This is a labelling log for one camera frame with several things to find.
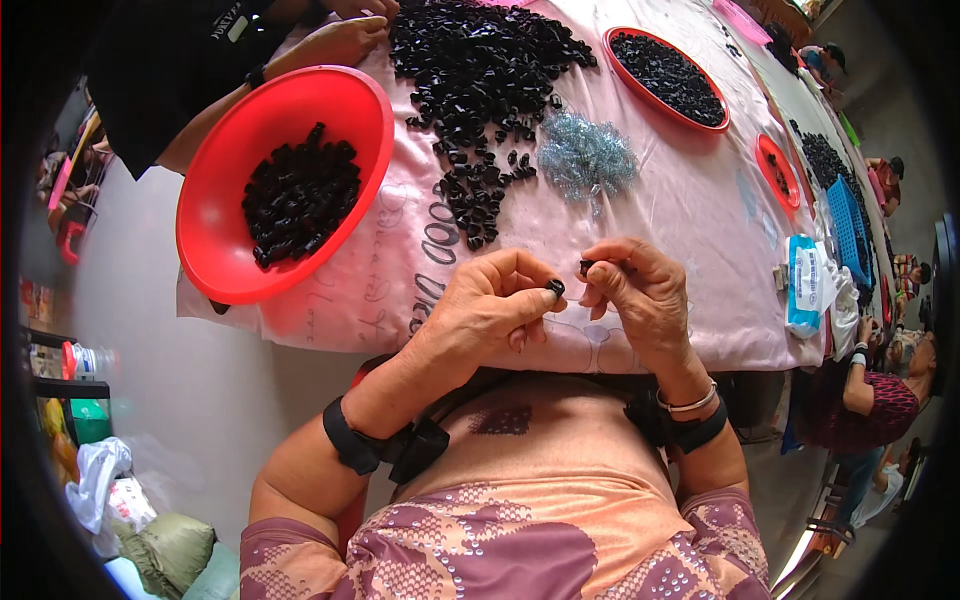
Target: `red plastic bowl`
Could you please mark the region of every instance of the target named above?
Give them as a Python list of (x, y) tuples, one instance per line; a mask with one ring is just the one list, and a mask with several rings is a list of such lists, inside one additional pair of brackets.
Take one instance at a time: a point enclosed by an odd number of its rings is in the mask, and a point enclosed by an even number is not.
[[(326, 124), (321, 143), (345, 139), (357, 151), (357, 204), (315, 254), (260, 269), (240, 207), (243, 188), (274, 148), (301, 143), (317, 121)], [(220, 119), (186, 172), (177, 206), (177, 252), (186, 276), (224, 304), (260, 302), (290, 289), (324, 264), (360, 223), (393, 148), (390, 100), (360, 71), (309, 67), (260, 86)]]
[[(716, 127), (709, 127), (701, 123), (697, 123), (693, 119), (687, 117), (686, 115), (678, 112), (677, 110), (670, 107), (663, 100), (658, 98), (652, 91), (646, 88), (645, 85), (636, 80), (636, 78), (630, 74), (630, 71), (627, 70), (623, 64), (613, 55), (613, 49), (610, 47), (610, 40), (615, 36), (619, 36), (620, 32), (627, 34), (628, 36), (646, 36), (651, 39), (660, 42), (664, 46), (673, 48), (680, 54), (684, 56), (685, 59), (689, 60), (693, 66), (697, 67), (697, 70), (704, 74), (704, 77), (707, 78), (707, 83), (710, 86), (710, 89), (713, 90), (713, 93), (716, 94), (718, 100), (720, 100), (720, 106), (723, 107), (723, 121), (720, 125)], [(607, 53), (607, 58), (610, 59), (610, 63), (613, 66), (613, 71), (620, 76), (620, 79), (623, 80), (623, 83), (626, 84), (641, 100), (649, 104), (651, 107), (660, 112), (663, 116), (668, 119), (671, 119), (681, 125), (686, 125), (687, 127), (693, 128), (700, 132), (707, 133), (723, 133), (727, 130), (727, 127), (730, 126), (730, 110), (727, 108), (727, 99), (723, 97), (723, 94), (720, 92), (720, 88), (717, 87), (717, 84), (713, 82), (713, 79), (710, 78), (710, 75), (707, 74), (707, 71), (702, 69), (699, 64), (697, 64), (693, 59), (686, 55), (686, 53), (674, 46), (665, 39), (654, 36), (649, 32), (642, 31), (640, 29), (635, 29), (633, 27), (614, 27), (608, 29), (606, 33), (603, 34), (603, 49)]]
[[(780, 189), (780, 185), (777, 183), (778, 169), (767, 162), (767, 155), (775, 156), (777, 158), (777, 164), (782, 165), (779, 170), (783, 173), (783, 178), (786, 180), (786, 188), (790, 190), (789, 196), (784, 195), (783, 190)], [(797, 184), (797, 178), (793, 175), (793, 169), (790, 168), (790, 161), (783, 153), (783, 150), (780, 149), (780, 146), (778, 146), (774, 140), (770, 139), (770, 136), (766, 133), (761, 133), (756, 137), (754, 158), (756, 158), (757, 166), (760, 167), (760, 173), (762, 173), (763, 178), (767, 180), (770, 189), (774, 191), (774, 196), (777, 197), (777, 201), (783, 206), (786, 213), (789, 215), (799, 208), (800, 186)]]

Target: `pink tablecloth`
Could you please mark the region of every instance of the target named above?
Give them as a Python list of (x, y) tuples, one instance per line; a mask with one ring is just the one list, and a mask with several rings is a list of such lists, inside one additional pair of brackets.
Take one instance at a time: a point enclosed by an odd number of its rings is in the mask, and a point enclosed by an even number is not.
[[(800, 341), (783, 328), (783, 297), (772, 268), (784, 259), (783, 238), (812, 234), (805, 209), (794, 220), (780, 209), (753, 158), (756, 136), (778, 144), (786, 135), (770, 116), (745, 58), (713, 16), (695, 0), (539, 0), (529, 9), (562, 20), (590, 44), (599, 67), (574, 66), (556, 81), (564, 103), (588, 118), (613, 123), (632, 139), (640, 170), (632, 190), (604, 199), (594, 221), (588, 208), (567, 204), (543, 180), (511, 186), (498, 221), (500, 236), (481, 252), (520, 246), (564, 274), (574, 300), (547, 322), (550, 341), (504, 351), (491, 365), (556, 372), (642, 372), (611, 312), (591, 323), (576, 300), (583, 291), (573, 273), (580, 251), (612, 235), (645, 237), (687, 269), (690, 337), (708, 369), (784, 370), (819, 365), (823, 336)], [(730, 129), (692, 134), (665, 122), (613, 74), (601, 35), (635, 26), (671, 41), (710, 73), (727, 98)], [(472, 254), (449, 223), (450, 211), (431, 193), (443, 173), (432, 132), (408, 130), (415, 113), (413, 85), (394, 77), (386, 47), (362, 65), (390, 95), (396, 147), (379, 196), (337, 254), (297, 287), (258, 305), (232, 306), (223, 316), (186, 277), (177, 290), (178, 314), (259, 332), (278, 344), (343, 352), (381, 353), (402, 347), (430, 310), (457, 265)], [(497, 148), (505, 163), (513, 142)], [(521, 143), (518, 151), (531, 152)]]

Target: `blue plastic basket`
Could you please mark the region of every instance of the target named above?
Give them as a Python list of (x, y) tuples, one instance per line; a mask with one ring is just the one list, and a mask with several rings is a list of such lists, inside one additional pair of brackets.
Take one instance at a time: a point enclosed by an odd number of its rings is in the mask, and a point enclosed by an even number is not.
[(830, 214), (833, 215), (833, 225), (836, 227), (837, 239), (840, 242), (840, 264), (850, 269), (850, 274), (864, 285), (872, 285), (870, 262), (867, 262), (867, 273), (860, 269), (860, 254), (856, 251), (856, 238), (863, 241), (863, 247), (869, 244), (867, 231), (860, 218), (860, 208), (856, 205), (856, 198), (842, 175), (827, 190), (827, 202), (830, 205)]

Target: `black t-shirt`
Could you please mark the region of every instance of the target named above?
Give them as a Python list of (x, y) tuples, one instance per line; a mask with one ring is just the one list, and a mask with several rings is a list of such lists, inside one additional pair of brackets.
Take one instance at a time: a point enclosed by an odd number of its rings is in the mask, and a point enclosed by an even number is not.
[(193, 117), (243, 84), (293, 28), (257, 19), (272, 0), (127, 0), (86, 61), (110, 147), (139, 179)]

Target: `silver bracelet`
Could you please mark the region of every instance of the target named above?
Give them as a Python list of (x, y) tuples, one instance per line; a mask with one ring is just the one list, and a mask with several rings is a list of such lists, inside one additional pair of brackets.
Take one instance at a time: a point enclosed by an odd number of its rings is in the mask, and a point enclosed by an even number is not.
[(717, 396), (717, 382), (713, 379), (710, 380), (710, 393), (707, 394), (707, 397), (697, 400), (693, 404), (685, 404), (683, 406), (673, 406), (672, 404), (666, 404), (663, 400), (660, 399), (660, 388), (657, 388), (657, 406), (662, 408), (668, 413), (682, 413), (684, 411), (697, 410), (702, 406), (706, 406), (710, 403), (711, 400)]

